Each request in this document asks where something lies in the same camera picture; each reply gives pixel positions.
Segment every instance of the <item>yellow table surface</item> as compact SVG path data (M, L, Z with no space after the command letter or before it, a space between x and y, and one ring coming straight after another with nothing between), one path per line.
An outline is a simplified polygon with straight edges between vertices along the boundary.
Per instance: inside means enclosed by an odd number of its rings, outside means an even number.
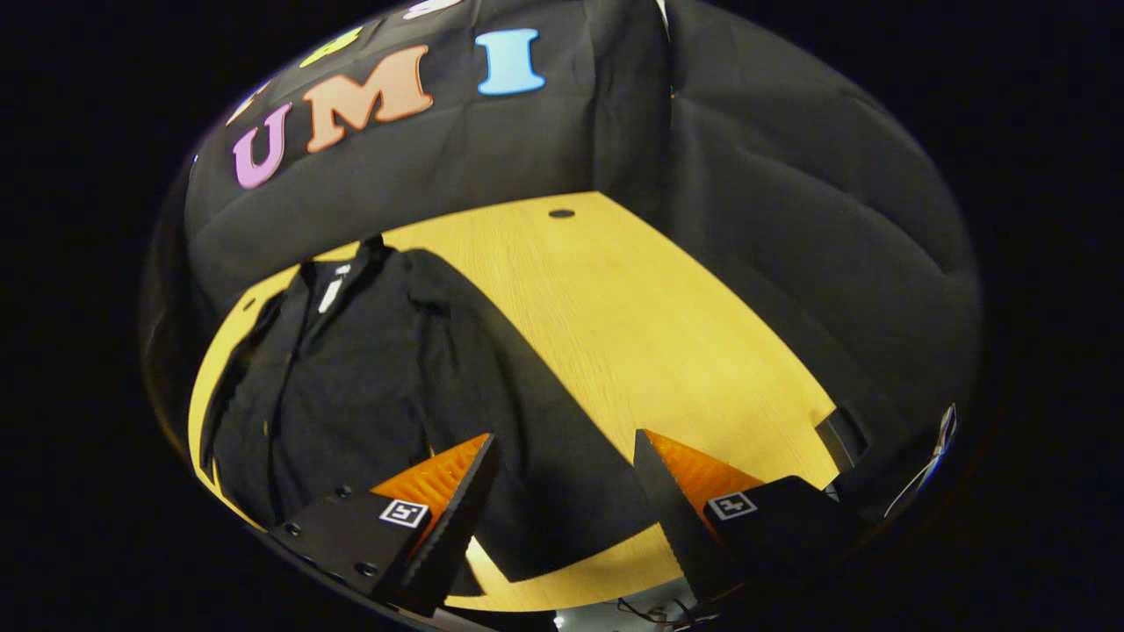
M555 209L574 215L551 217ZM815 432L835 406L799 359L709 271L601 193L472 209L389 231L383 240L400 251L433 252L475 283L629 462L635 431L644 427L764 481L796 475L823 488L839 475ZM316 259L351 259L356 247ZM199 436L202 399L234 344L296 271L247 291L219 329L197 379L190 436ZM191 452L197 463L197 441ZM218 491L198 466L197 473ZM451 596L446 605L574 607L682 576L659 525L525 581L507 581L475 539L466 558L486 595Z

